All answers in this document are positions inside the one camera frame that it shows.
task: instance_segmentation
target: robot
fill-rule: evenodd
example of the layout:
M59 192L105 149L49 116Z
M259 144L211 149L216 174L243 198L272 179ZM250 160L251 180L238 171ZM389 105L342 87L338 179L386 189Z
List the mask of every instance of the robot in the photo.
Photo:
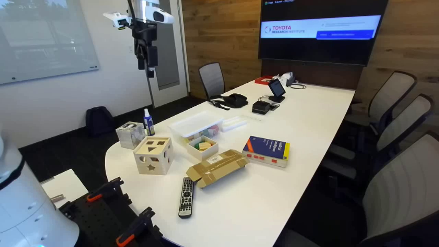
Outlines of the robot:
M128 0L128 15L104 13L114 27L132 29L139 69L154 77L157 22L174 22L159 0ZM0 247L74 247L79 227L51 202L0 126Z

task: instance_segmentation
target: blue spray bottle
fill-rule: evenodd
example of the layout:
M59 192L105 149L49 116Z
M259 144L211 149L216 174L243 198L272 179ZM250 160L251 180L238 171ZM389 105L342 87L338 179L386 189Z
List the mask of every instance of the blue spray bottle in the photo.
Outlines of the blue spray bottle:
M152 117L149 115L148 109L145 109L145 117L143 117L143 121L148 136L154 135L155 134L154 123L152 122Z

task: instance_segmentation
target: tv remote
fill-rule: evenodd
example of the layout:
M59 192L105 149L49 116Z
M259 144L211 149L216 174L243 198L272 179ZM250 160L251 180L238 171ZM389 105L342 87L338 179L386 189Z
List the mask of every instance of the tv remote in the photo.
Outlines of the tv remote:
M180 208L178 216L182 219L189 218L192 215L192 199L194 182L189 178L183 178L183 187L181 189Z

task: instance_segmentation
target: red box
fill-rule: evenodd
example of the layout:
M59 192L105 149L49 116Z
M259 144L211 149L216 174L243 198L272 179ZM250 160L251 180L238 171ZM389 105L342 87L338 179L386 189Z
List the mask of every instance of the red box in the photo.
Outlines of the red box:
M255 80L255 83L257 84L262 84L262 85L268 85L269 81L263 81L263 80L271 80L273 79L272 76L263 76L263 77L259 77L258 79Z

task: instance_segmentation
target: glass whiteboard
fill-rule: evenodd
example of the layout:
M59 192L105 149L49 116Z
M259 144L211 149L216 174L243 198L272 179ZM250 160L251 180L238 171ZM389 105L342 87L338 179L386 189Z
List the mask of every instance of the glass whiteboard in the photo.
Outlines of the glass whiteboard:
M79 0L0 0L0 84L99 69Z

